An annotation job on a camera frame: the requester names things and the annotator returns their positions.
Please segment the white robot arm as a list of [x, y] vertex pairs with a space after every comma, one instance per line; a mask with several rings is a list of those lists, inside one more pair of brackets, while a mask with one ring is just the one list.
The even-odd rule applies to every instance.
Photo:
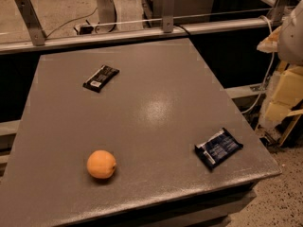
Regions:
[[261, 109], [261, 125], [277, 125], [285, 117], [293, 115], [292, 108], [303, 99], [303, 0], [286, 17], [282, 25], [261, 41], [257, 50], [276, 52], [281, 61], [291, 67], [282, 73], [276, 86], [267, 96], [269, 99]]

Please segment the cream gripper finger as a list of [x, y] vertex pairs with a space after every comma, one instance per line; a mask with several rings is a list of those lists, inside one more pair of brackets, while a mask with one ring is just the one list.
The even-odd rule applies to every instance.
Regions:
[[285, 117], [294, 115], [292, 108], [303, 100], [303, 67], [294, 66], [285, 70], [265, 111], [265, 119], [281, 122]]
[[277, 52], [277, 42], [280, 30], [281, 27], [279, 26], [274, 31], [272, 31], [268, 37], [266, 37], [258, 44], [257, 50], [264, 53]]

